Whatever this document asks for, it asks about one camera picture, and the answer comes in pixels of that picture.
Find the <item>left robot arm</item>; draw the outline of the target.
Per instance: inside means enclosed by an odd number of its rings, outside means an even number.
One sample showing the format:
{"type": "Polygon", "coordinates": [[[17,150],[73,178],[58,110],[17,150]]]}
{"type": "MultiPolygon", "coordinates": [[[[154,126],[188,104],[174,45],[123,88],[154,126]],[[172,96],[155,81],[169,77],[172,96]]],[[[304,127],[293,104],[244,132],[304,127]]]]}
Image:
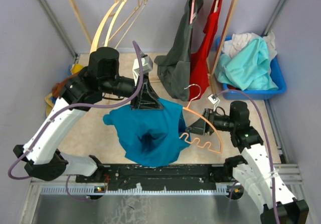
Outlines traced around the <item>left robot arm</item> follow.
{"type": "Polygon", "coordinates": [[[29,177],[52,181],[60,176],[78,175],[85,181],[99,182],[104,177],[104,165],[93,155],[79,157],[62,153],[58,147],[64,137],[103,95],[113,94],[120,99],[114,107],[129,103],[132,109],[162,110],[148,74],[153,62],[141,50],[133,65],[134,78],[119,75],[119,52],[100,47],[89,56],[88,66],[72,75],[57,98],[54,108],[37,131],[24,145],[13,149],[18,160],[25,162],[29,177]]]}

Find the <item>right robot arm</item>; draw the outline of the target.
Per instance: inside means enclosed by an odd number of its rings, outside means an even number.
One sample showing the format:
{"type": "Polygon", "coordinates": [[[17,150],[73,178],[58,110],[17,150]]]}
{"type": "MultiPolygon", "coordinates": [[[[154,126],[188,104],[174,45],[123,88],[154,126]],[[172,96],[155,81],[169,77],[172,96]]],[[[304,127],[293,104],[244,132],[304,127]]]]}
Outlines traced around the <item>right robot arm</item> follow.
{"type": "Polygon", "coordinates": [[[210,101],[214,108],[205,109],[181,135],[181,139],[186,141],[189,133],[229,132],[231,142],[240,154],[225,160],[224,176],[231,182],[241,184],[260,211],[261,222],[306,223],[308,204],[296,198],[271,163],[267,145],[250,124],[247,104],[233,101],[229,114],[220,115],[217,113],[219,99],[210,96],[210,101]]]}

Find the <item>orange wooden hanger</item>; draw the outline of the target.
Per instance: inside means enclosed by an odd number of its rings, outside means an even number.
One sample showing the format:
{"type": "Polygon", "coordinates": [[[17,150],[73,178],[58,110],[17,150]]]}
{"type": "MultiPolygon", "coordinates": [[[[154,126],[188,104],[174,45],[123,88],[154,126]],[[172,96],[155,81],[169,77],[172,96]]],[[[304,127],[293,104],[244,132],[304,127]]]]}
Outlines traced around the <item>orange wooden hanger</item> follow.
{"type": "Polygon", "coordinates": [[[191,130],[186,130],[180,135],[179,139],[183,140],[185,143],[189,145],[194,145],[200,149],[206,149],[207,151],[215,154],[222,154],[224,149],[224,143],[218,130],[214,127],[212,123],[210,123],[210,121],[205,116],[191,109],[192,102],[195,101],[196,98],[200,96],[200,93],[202,90],[198,84],[194,84],[194,83],[189,84],[184,89],[190,89],[191,87],[196,87],[199,90],[199,92],[197,96],[192,97],[191,100],[188,101],[188,104],[183,107],[183,110],[192,115],[197,116],[200,120],[203,120],[205,129],[206,129],[206,125],[208,125],[210,130],[213,130],[216,136],[217,142],[212,142],[210,141],[209,137],[205,137],[205,134],[208,134],[207,131],[205,131],[204,134],[203,133],[196,134],[196,133],[192,133],[191,130]]]}

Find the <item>blue t shirt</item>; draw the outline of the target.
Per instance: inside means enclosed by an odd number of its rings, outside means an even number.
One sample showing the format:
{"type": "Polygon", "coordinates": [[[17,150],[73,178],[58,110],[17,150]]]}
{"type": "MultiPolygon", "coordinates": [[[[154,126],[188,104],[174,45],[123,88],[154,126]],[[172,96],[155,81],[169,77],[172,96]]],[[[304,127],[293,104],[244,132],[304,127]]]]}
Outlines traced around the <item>blue t shirt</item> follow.
{"type": "Polygon", "coordinates": [[[114,126],[125,157],[146,167],[167,166],[190,146],[180,136],[186,130],[183,106],[160,98],[162,110],[131,109],[124,105],[103,117],[114,126]]]}

